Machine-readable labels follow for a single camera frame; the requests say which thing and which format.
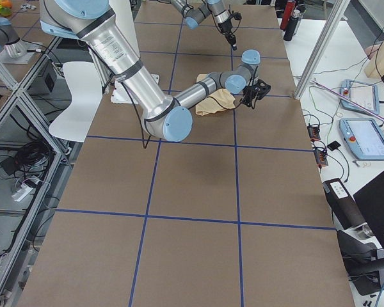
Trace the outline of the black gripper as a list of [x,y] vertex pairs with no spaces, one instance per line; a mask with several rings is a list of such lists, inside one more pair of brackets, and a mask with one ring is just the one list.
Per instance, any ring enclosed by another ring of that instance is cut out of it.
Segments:
[[[233,26],[232,19],[238,21],[237,26]],[[239,28],[241,20],[242,20],[242,15],[240,12],[228,10],[226,12],[226,15],[224,15],[218,21],[218,27],[220,29],[220,32],[225,36],[225,38],[227,39],[227,42],[229,43],[233,51],[237,50],[236,36],[234,35],[234,33]]]
[[265,83],[262,79],[252,82],[243,89],[243,97],[240,99],[239,106],[245,105],[255,109],[258,100],[262,100],[271,90],[271,85]]

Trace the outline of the black monitor arm base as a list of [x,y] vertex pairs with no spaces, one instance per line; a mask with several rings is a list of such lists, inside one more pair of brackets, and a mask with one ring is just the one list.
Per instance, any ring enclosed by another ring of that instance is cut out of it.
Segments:
[[373,294],[384,285],[384,250],[364,244],[346,232],[337,231],[340,252],[350,280],[360,295]]

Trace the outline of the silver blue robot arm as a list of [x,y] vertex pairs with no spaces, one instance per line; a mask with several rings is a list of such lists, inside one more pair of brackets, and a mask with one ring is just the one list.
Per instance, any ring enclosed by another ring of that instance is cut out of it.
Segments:
[[235,70],[212,72],[175,97],[165,94],[118,28],[108,1],[41,1],[40,23],[50,35],[86,43],[142,107],[142,128],[168,141],[179,142],[189,135],[193,125],[189,108],[216,90],[238,94],[257,80],[260,53],[248,49]]
[[240,22],[242,16],[239,12],[227,8],[223,1],[202,1],[202,4],[197,8],[183,0],[169,1],[169,4],[182,15],[190,29],[197,28],[207,17],[211,16],[218,32],[225,37],[233,51],[237,50],[232,20]]

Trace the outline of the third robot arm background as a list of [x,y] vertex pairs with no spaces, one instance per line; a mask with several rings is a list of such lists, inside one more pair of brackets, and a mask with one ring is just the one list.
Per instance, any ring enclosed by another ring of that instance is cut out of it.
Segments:
[[11,22],[0,17],[0,62],[27,65],[32,56],[28,53],[27,43],[21,40]]

